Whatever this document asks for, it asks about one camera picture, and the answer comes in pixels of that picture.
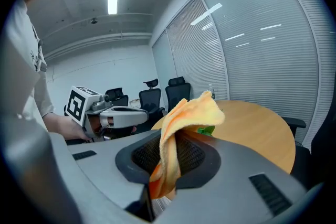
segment round wooden table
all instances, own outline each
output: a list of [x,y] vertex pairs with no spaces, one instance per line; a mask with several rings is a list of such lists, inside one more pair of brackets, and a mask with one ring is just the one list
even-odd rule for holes
[[[247,146],[288,174],[295,159],[295,141],[287,123],[274,111],[243,101],[217,101],[225,113],[223,124],[216,126],[216,138]],[[152,130],[162,126],[160,119]]]

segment headrest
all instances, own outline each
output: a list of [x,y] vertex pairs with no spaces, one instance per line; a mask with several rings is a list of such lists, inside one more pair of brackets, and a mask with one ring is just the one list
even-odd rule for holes
[[168,85],[169,86],[176,86],[176,85],[181,85],[184,84],[185,80],[183,77],[178,77],[178,78],[174,78],[174,79],[170,79],[168,81]]
[[107,94],[110,97],[110,101],[113,101],[117,98],[124,96],[124,94],[122,93],[122,88],[107,90],[105,94]]
[[149,88],[152,88],[152,87],[158,86],[159,80],[154,79],[154,80],[151,80],[151,81],[144,81],[143,83],[146,83]]

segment hand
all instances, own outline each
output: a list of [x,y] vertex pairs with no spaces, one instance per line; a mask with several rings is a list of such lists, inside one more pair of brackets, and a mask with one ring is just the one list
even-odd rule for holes
[[65,140],[78,139],[78,138],[84,140],[90,140],[90,138],[88,138],[85,135],[82,127],[77,122],[72,120],[70,117],[60,116],[58,124],[59,124],[58,133],[63,135]]
[[43,121],[49,132],[59,133],[65,140],[79,138],[90,140],[83,132],[82,127],[68,116],[48,113],[43,117]]

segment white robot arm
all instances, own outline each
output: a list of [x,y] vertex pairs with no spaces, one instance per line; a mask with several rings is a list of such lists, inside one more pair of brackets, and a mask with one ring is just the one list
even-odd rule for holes
[[[78,86],[71,87],[66,113],[81,125],[85,134],[91,138],[100,135],[100,132],[95,130],[95,126],[92,126],[92,118],[99,117],[103,129],[131,127],[144,123],[149,118],[146,110],[113,106],[108,95]],[[113,118],[112,124],[108,122],[108,118]]]

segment orange towel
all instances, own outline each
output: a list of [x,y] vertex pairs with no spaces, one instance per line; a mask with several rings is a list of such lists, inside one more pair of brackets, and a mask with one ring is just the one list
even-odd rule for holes
[[160,158],[157,167],[150,177],[150,194],[157,199],[170,193],[181,176],[177,160],[174,133],[180,129],[197,131],[199,126],[219,125],[224,121],[224,113],[212,99],[210,91],[190,102],[182,99],[169,112],[162,124],[160,139]]

